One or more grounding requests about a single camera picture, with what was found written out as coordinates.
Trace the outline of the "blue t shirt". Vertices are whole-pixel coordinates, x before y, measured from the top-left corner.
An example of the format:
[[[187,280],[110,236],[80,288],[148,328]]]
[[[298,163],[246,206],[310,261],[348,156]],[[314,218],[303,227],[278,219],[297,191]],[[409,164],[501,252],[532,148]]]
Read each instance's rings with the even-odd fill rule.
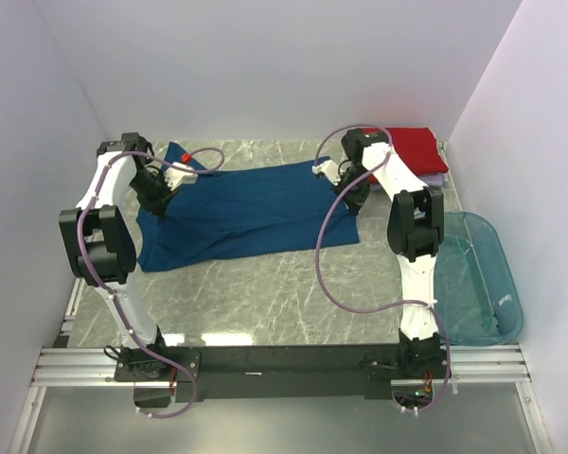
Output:
[[[163,272],[213,259],[358,243],[355,215],[311,167],[306,161],[200,174],[180,188],[163,217],[139,210],[138,265]]]

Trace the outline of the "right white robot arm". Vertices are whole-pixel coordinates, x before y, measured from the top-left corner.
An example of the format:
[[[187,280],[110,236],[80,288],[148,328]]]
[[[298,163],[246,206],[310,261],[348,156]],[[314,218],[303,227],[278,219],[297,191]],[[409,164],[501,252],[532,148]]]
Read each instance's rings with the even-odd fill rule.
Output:
[[[391,201],[387,245],[396,256],[405,302],[397,368],[417,377],[445,359],[435,319],[435,263],[444,239],[444,197],[424,183],[396,152],[386,130],[353,127],[341,145],[349,166],[333,186],[338,201],[358,214],[373,176]]]

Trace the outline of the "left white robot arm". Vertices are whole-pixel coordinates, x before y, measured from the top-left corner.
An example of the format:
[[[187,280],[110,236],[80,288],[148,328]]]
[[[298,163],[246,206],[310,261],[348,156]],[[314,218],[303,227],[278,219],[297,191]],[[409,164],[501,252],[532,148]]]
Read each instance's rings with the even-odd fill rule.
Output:
[[[142,208],[163,216],[174,190],[164,172],[151,171],[152,145],[137,132],[100,144],[97,170],[74,209],[63,210],[59,226],[72,272],[95,288],[122,336],[118,363],[136,366],[147,379],[164,377],[174,364],[160,329],[150,317],[133,279],[136,250],[120,211],[131,188]]]

